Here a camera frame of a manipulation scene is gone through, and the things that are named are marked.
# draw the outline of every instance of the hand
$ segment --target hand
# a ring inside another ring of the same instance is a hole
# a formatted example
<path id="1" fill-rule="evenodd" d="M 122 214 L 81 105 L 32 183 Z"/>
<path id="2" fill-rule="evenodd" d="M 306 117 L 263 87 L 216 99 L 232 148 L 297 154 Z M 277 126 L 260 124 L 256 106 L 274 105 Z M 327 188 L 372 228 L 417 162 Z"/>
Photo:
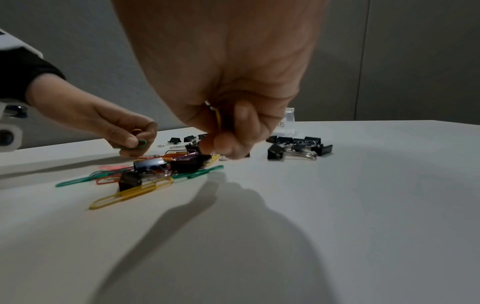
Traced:
<path id="1" fill-rule="evenodd" d="M 143 149 L 121 149 L 121 156 L 143 155 L 157 135 L 157 124 L 152 119 L 84 92 L 52 74 L 35 78 L 26 99 L 44 116 L 105 138 L 114 148 L 134 148 L 139 139 L 147 141 Z M 134 136 L 130 133 L 133 129 L 142 132 Z"/>
<path id="2" fill-rule="evenodd" d="M 297 95 L 324 0 L 112 0 L 145 75 L 203 153 L 242 158 Z M 233 114 L 219 131 L 205 101 Z"/>

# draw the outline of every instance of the white table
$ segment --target white table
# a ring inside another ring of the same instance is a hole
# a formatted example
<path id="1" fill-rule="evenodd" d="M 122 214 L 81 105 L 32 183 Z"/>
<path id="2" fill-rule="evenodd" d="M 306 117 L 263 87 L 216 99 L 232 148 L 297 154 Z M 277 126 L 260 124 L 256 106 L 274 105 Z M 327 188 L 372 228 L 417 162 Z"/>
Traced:
<path id="1" fill-rule="evenodd" d="M 479 126 L 296 128 L 334 154 L 269 162 L 261 143 L 222 172 L 95 211 L 116 185 L 54 185 L 118 162 L 106 142 L 1 154 L 0 302 L 480 302 Z"/>

